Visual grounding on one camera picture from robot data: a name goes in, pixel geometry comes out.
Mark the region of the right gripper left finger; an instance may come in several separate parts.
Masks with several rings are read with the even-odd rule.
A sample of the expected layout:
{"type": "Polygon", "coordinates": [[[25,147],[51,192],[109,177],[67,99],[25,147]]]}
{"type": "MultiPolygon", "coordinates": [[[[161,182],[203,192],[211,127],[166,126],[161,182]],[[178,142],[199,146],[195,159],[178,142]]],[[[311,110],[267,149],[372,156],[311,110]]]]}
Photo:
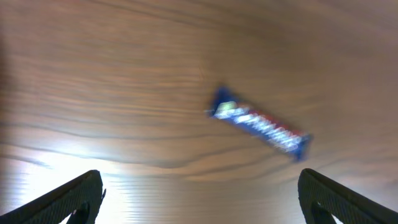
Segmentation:
{"type": "Polygon", "coordinates": [[[43,196],[1,215],[1,224],[95,224],[106,191],[98,170],[89,170],[43,196]]]}

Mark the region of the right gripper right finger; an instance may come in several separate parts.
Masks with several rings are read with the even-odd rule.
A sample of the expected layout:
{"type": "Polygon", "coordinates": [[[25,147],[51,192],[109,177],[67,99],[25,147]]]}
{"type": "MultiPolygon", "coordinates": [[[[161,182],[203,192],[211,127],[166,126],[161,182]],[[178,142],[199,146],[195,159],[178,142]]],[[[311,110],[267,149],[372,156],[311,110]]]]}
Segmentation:
{"type": "Polygon", "coordinates": [[[298,199],[308,224],[397,224],[397,212],[313,169],[301,171],[298,199]]]}

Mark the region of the purple Dairy Milk bar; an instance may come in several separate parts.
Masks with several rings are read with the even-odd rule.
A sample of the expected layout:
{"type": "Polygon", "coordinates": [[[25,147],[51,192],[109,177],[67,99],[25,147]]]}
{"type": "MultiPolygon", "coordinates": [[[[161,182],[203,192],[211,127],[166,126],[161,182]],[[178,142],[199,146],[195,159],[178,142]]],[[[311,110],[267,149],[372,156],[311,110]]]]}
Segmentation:
{"type": "Polygon", "coordinates": [[[259,138],[295,161],[303,159],[312,140],[310,133],[241,98],[226,85],[217,87],[206,113],[259,138]]]}

